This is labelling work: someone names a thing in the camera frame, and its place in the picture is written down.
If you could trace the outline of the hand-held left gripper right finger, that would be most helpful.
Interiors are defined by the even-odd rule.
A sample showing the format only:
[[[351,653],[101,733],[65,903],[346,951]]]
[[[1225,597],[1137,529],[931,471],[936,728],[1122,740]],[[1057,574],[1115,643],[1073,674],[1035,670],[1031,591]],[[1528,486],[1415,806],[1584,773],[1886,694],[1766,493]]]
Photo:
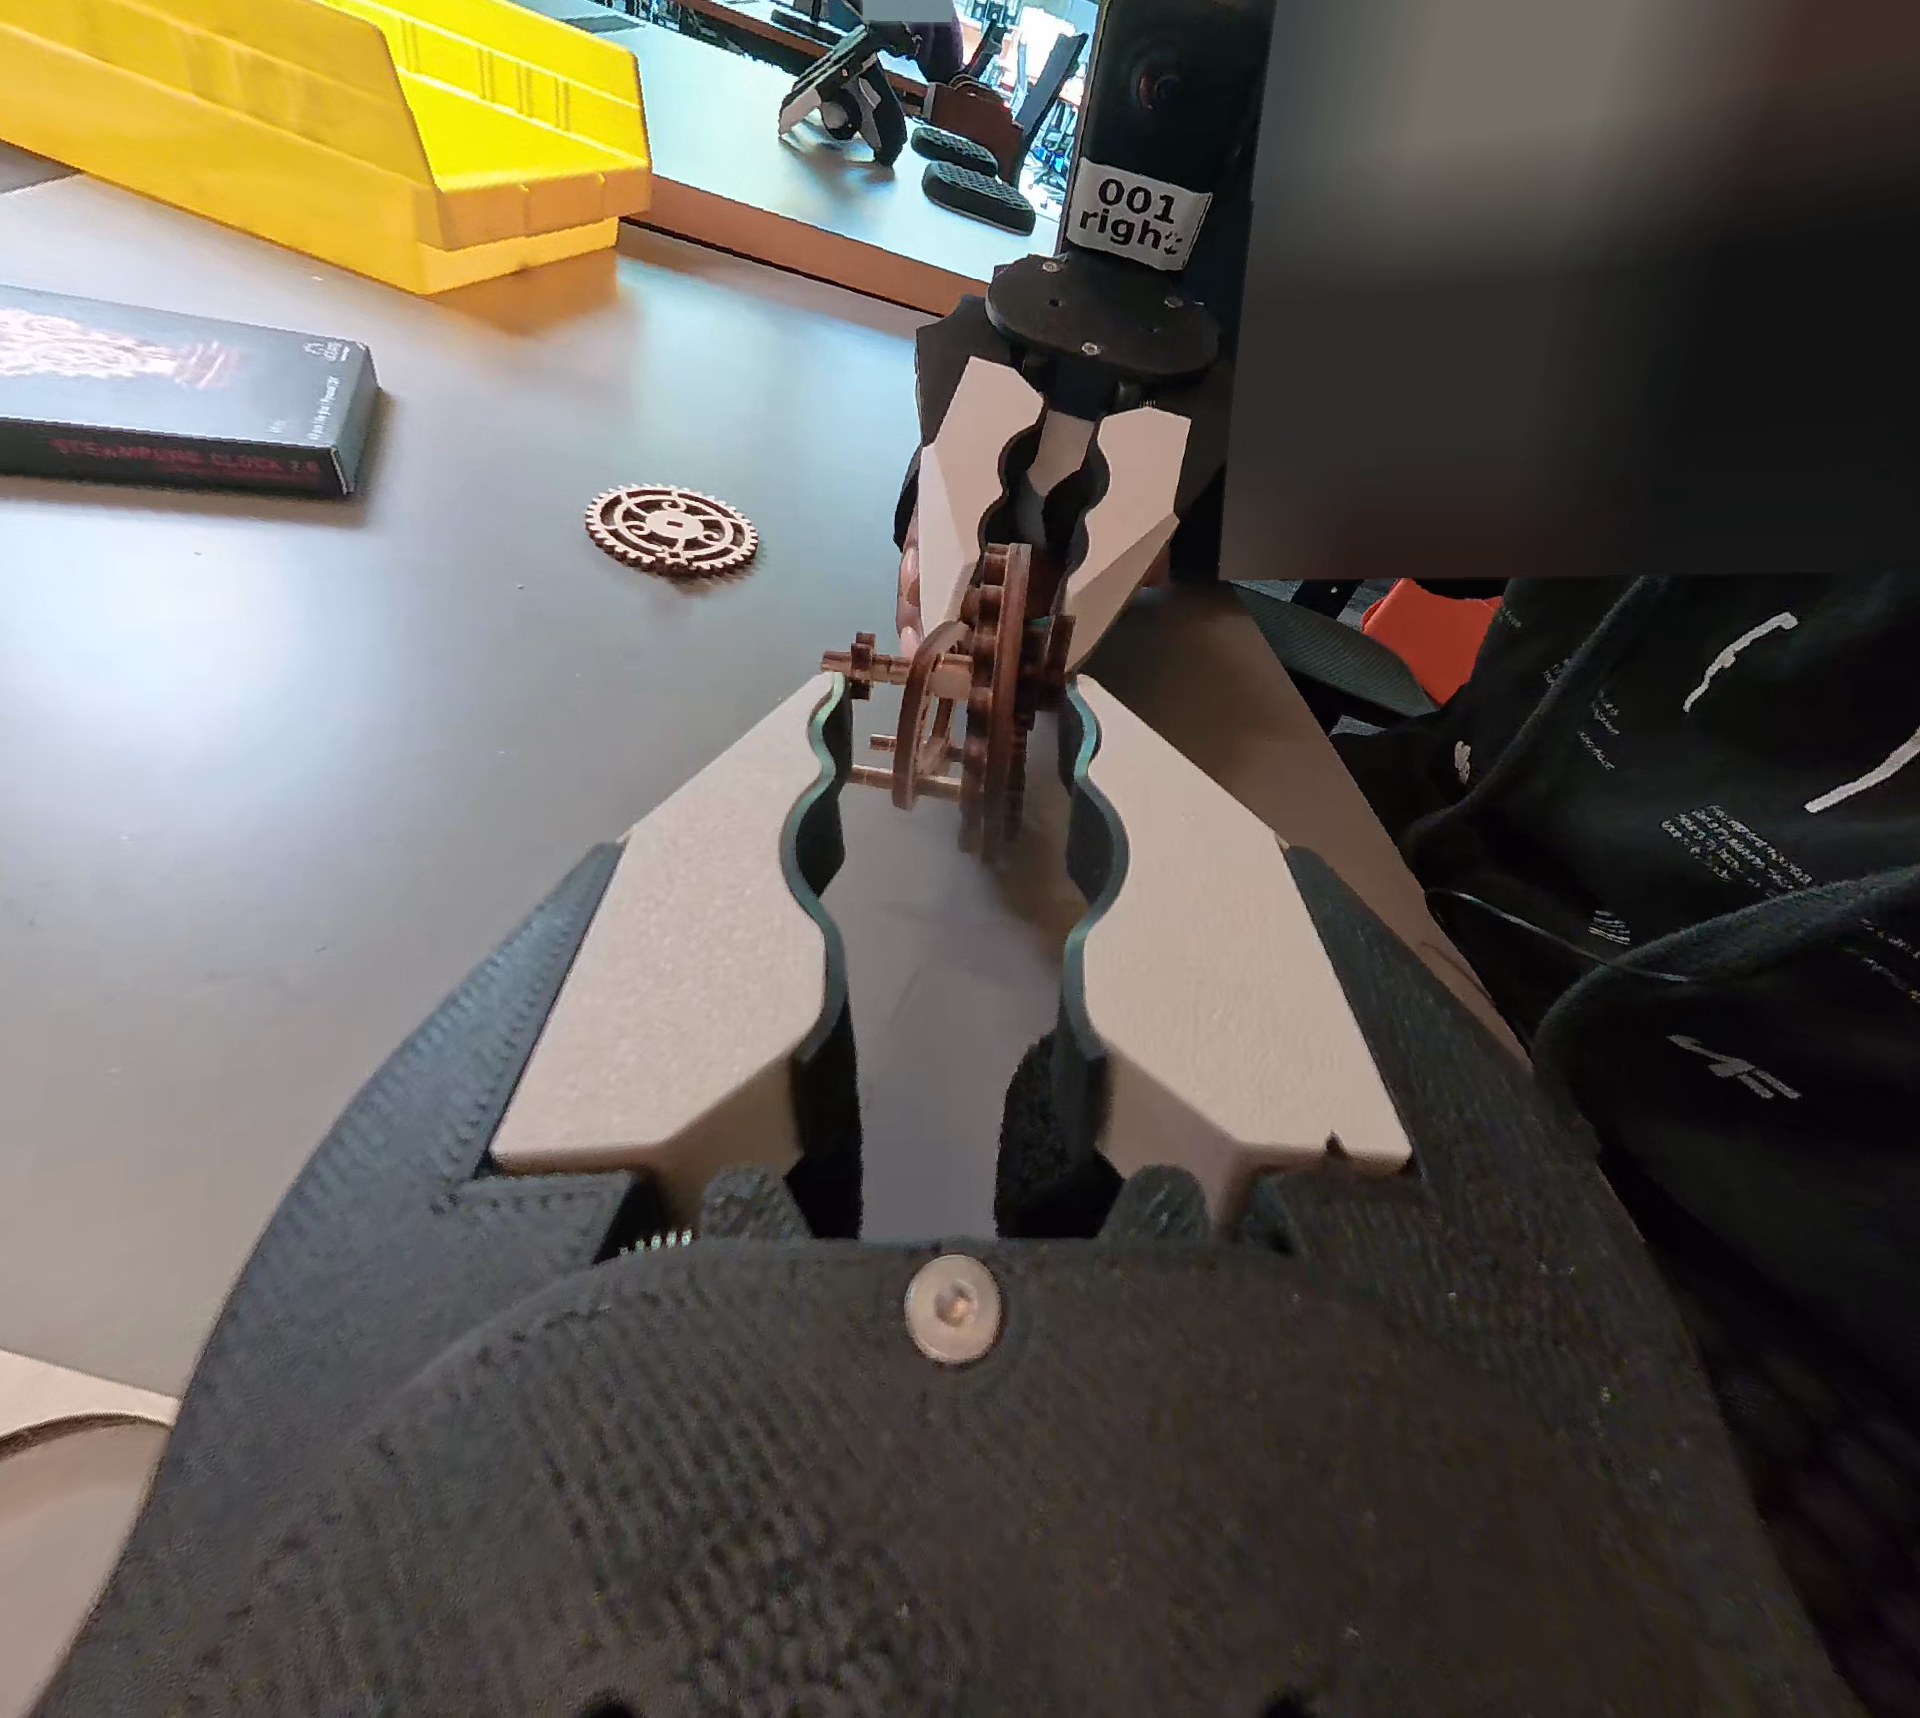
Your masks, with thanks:
[[[1122,1178],[1183,1167],[1213,1224],[1269,1171],[1415,1161],[1284,837],[1100,679],[1061,699],[1057,1122]]]

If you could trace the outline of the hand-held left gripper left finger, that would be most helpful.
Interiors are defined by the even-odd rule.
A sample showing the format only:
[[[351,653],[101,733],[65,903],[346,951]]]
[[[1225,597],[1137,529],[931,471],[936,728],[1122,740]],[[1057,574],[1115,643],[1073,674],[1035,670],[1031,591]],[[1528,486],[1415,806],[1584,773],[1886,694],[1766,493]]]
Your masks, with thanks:
[[[706,1183],[804,1157],[792,1060],[828,1013],[828,932],[779,844],[832,777],[815,735],[841,699],[841,675],[809,675],[627,832],[497,1129],[498,1171]]]

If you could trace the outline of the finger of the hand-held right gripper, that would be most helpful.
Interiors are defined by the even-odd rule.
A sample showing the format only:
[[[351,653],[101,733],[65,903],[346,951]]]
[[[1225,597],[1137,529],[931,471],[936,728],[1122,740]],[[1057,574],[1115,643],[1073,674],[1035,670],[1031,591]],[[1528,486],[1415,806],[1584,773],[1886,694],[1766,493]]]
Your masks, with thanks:
[[[918,636],[960,621],[987,527],[1026,480],[1047,431],[1047,395],[1015,366],[974,355],[936,444],[918,450]]]
[[[1189,428],[1183,410],[1154,403],[1113,410],[1092,428],[1079,476],[1057,481],[1073,518],[1055,604],[1073,625],[1071,674],[1081,674],[1172,541]]]

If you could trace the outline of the wooden gear clock assembly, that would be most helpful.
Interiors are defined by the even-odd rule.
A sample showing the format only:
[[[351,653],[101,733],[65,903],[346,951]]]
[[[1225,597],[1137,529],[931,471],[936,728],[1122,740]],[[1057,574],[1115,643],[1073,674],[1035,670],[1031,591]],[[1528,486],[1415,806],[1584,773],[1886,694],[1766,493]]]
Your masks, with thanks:
[[[883,653],[870,634],[828,649],[824,674],[846,696],[899,687],[896,733],[874,733],[883,766],[852,766],[856,785],[910,812],[918,801],[960,804],[960,848],[997,864],[1023,836],[1026,740],[1071,675],[1073,617],[1057,609],[1061,567],[1038,546],[987,546],[948,625],[916,653]]]

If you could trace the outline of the wooden gear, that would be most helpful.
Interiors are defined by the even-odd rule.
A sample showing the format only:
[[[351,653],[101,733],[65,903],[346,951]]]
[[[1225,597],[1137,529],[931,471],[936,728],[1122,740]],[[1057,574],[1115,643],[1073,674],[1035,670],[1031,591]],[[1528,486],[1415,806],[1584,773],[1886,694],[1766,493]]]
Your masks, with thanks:
[[[729,576],[757,559],[757,527],[725,497],[629,481],[588,508],[589,541],[622,567],[652,576]]]

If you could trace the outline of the grey wood-edged background desk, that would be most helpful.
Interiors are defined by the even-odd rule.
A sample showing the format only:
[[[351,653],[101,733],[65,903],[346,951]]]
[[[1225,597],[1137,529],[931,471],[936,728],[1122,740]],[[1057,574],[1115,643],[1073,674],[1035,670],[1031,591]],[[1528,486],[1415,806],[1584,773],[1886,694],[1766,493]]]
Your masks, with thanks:
[[[1019,238],[936,205],[924,195],[931,162],[916,149],[878,165],[867,146],[809,126],[779,133],[787,73],[768,63],[658,25],[609,39],[636,55],[651,230],[936,316],[981,298],[1003,263],[1048,258],[1061,238],[1057,217]]]

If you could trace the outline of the orange object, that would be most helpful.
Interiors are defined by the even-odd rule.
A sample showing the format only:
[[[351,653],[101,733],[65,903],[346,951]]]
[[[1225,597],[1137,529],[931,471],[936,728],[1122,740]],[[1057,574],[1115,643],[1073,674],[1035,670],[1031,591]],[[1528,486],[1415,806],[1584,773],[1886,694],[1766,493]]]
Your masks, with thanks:
[[[1358,628],[1390,649],[1432,706],[1445,706],[1470,679],[1496,609],[1501,587],[1486,597],[1457,597],[1397,576]]]

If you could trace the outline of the black white stand device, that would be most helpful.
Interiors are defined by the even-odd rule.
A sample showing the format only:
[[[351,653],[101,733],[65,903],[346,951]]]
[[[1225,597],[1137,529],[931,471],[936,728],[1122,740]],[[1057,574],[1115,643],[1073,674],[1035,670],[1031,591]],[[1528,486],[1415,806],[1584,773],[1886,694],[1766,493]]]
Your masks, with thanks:
[[[908,116],[874,29],[852,29],[792,80],[775,133],[783,138],[804,121],[815,121],[834,146],[865,141],[878,165],[896,165],[908,146]]]

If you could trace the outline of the yellow plastic bin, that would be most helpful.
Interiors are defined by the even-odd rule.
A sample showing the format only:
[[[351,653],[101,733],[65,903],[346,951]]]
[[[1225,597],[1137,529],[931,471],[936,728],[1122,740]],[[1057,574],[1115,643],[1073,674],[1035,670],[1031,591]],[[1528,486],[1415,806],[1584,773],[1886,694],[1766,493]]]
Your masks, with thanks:
[[[636,55],[507,0],[6,0],[6,141],[423,298],[651,205]]]

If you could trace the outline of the large punched wooden part sheet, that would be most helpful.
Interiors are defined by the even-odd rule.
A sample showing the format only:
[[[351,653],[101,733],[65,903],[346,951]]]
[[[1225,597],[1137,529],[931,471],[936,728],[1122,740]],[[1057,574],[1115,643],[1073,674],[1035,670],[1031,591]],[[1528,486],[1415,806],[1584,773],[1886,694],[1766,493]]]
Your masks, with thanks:
[[[6,1348],[6,1460],[37,1442],[72,1427],[152,1425],[157,1434],[169,1434],[175,1422],[175,1394],[153,1394],[20,1348]]]

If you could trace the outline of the black puzzle box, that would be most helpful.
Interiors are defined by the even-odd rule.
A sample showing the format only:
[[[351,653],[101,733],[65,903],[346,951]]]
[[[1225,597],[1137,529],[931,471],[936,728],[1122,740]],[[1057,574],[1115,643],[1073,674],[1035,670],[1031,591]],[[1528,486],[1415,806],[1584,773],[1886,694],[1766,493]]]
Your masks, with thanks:
[[[346,502],[361,339],[6,286],[6,476]]]

